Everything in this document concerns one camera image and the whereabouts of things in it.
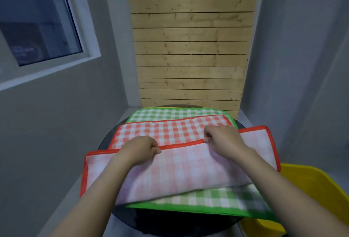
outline wooden plank wall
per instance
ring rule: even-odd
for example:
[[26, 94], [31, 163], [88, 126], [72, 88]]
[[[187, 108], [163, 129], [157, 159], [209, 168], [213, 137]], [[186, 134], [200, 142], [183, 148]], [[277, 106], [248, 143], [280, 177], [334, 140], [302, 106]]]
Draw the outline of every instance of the wooden plank wall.
[[256, 0], [129, 0], [143, 107], [192, 104], [236, 117]]

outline green trim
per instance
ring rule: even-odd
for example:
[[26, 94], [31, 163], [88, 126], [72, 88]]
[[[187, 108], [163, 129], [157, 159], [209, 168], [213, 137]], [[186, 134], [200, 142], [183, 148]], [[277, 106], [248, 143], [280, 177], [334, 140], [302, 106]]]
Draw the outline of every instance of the green trim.
[[260, 218], [263, 220], [270, 220], [279, 223], [279, 220], [272, 212], [259, 212], [258, 210], [241, 210], [237, 208], [223, 208], [223, 207], [206, 207], [206, 206], [190, 206], [182, 204], [156, 204], [152, 202], [137, 202], [126, 205], [127, 208], [144, 208], [144, 209], [156, 209], [156, 210], [169, 210], [179, 212], [192, 212], [192, 213], [207, 213], [207, 214], [221, 214], [240, 216], [248, 218]]
[[[218, 110], [218, 111], [222, 111], [225, 112], [224, 110], [219, 110], [219, 109], [215, 109], [215, 108], [210, 108], [210, 107], [145, 107], [145, 108], [141, 108], [138, 109], [137, 111], [143, 110], [143, 109], [174, 109], [174, 110], [180, 110], [180, 109], [214, 109], [214, 110]], [[136, 113], [134, 112], [131, 116], [129, 116], [128, 120], [126, 121], [126, 123], [129, 123], [130, 118]], [[232, 122], [232, 125], [238, 129], [238, 126], [235, 123], [235, 120], [233, 119], [233, 117], [231, 115], [229, 115], [228, 112], [225, 112], [228, 119]]]

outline black round table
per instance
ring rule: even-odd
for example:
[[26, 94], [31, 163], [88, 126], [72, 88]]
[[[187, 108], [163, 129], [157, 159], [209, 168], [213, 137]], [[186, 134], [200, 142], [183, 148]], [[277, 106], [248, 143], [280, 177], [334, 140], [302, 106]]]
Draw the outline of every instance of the black round table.
[[[200, 107], [192, 105], [166, 105], [162, 107]], [[107, 150], [115, 131], [128, 118], [117, 124], [103, 139], [98, 150]], [[235, 120], [239, 129], [245, 128]], [[160, 237], [202, 237], [229, 229], [242, 217], [217, 214], [201, 214], [153, 209], [126, 208], [115, 206], [112, 212], [118, 219], [144, 234]]]

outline yellow container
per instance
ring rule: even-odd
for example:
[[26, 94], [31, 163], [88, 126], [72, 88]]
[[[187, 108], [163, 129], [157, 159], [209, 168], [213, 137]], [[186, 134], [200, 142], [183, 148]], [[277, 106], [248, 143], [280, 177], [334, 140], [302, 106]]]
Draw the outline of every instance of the yellow container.
[[[312, 166], [281, 164], [281, 174], [349, 226], [349, 198], [324, 172]], [[239, 222], [245, 237], [280, 237], [281, 224], [252, 218]]]

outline person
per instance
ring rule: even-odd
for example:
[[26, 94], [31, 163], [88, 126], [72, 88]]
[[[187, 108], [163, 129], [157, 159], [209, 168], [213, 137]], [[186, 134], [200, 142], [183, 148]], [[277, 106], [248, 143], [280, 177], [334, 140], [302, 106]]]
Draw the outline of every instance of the person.
[[[349, 236], [349, 227], [273, 169], [233, 126], [206, 126], [204, 142], [245, 171], [290, 236]], [[151, 137], [126, 142], [51, 236], [102, 236], [128, 172], [158, 153]]]

